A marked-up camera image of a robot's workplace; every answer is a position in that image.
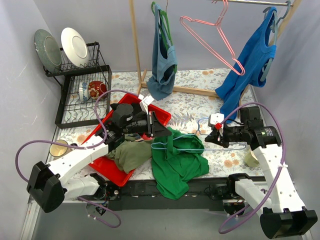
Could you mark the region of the light blue wire hanger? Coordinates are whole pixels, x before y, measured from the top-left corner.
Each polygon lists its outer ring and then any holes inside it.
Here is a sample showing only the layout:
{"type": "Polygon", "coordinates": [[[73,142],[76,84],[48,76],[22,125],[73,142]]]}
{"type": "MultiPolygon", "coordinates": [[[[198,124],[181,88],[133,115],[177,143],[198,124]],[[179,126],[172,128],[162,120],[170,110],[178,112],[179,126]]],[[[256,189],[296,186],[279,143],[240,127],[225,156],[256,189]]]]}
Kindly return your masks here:
{"type": "MultiPolygon", "coordinates": [[[[203,118],[200,118],[198,121],[197,121],[197,131],[196,131],[196,133],[197,132],[201,132],[200,131],[200,121],[202,121],[202,120],[208,120],[209,119],[209,117],[203,117],[203,118]]],[[[195,133],[187,133],[187,134],[183,134],[182,136],[179,136],[179,137],[176,137],[176,138],[174,138],[173,140],[178,140],[178,139],[180,139],[180,138],[184,138],[184,137],[186,137],[186,136],[195,136],[196,134],[195,133]]],[[[156,147],[156,145],[158,145],[158,144],[160,144],[160,145],[163,145],[163,146],[166,146],[167,145],[167,143],[162,143],[162,142],[154,142],[154,143],[152,143],[151,144],[151,148],[152,149],[155,149],[155,150],[167,150],[168,148],[167,147],[156,147]]],[[[196,149],[194,149],[194,148],[178,148],[177,150],[178,151],[182,151],[182,152],[187,152],[187,151],[196,151],[196,152],[201,152],[201,151],[237,151],[237,150],[244,150],[244,149],[246,149],[246,147],[247,147],[247,145],[246,144],[244,144],[244,143],[238,143],[238,145],[240,145],[240,148],[238,147],[238,148],[219,148],[219,149],[214,149],[214,148],[196,148],[196,149]]]]}

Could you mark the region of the green tank top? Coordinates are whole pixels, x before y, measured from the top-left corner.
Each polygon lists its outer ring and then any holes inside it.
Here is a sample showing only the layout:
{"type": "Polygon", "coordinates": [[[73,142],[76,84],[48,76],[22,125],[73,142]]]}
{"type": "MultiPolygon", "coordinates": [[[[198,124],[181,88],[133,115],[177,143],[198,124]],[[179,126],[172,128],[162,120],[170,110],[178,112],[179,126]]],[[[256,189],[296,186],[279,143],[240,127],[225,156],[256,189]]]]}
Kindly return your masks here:
{"type": "Polygon", "coordinates": [[[167,150],[151,149],[151,168],[156,180],[156,187],[166,198],[178,200],[189,190],[188,181],[209,173],[208,160],[202,156],[203,151],[179,151],[179,149],[203,149],[202,141],[196,135],[189,135],[173,140],[183,134],[178,130],[167,128],[170,136],[156,137],[154,143],[167,143],[156,147],[167,150]]]}

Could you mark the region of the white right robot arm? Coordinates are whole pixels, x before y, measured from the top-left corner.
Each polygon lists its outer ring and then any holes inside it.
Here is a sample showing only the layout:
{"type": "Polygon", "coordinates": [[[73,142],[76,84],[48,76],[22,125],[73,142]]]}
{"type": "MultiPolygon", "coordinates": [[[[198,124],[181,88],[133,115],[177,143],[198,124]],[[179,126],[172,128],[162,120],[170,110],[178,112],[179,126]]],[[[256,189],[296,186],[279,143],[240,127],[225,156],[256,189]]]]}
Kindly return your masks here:
{"type": "Polygon", "coordinates": [[[207,143],[228,148],[230,143],[247,143],[262,169],[268,190],[263,193],[246,173],[228,176],[226,192],[232,199],[242,197],[252,211],[229,229],[220,227],[226,234],[240,227],[254,215],[269,239],[302,236],[318,221],[315,210],[308,210],[300,198],[285,163],[286,145],[279,125],[265,126],[260,113],[262,104],[250,102],[237,107],[241,125],[228,126],[229,116],[211,114],[208,126],[212,132],[207,143]]]}

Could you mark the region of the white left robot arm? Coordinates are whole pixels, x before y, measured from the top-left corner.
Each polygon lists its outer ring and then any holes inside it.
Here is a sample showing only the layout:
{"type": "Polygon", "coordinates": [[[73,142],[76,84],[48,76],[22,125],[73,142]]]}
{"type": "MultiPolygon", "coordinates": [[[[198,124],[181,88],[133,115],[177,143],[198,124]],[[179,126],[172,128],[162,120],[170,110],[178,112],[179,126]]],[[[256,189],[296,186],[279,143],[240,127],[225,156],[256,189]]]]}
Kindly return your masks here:
{"type": "Polygon", "coordinates": [[[145,134],[149,138],[171,135],[154,111],[143,111],[137,103],[112,104],[111,118],[104,122],[84,144],[53,163],[36,163],[31,171],[27,192],[45,213],[57,209],[65,199],[92,196],[101,200],[106,196],[106,184],[102,177],[92,173],[80,179],[72,179],[78,171],[96,159],[115,150],[126,134],[145,134]]]}

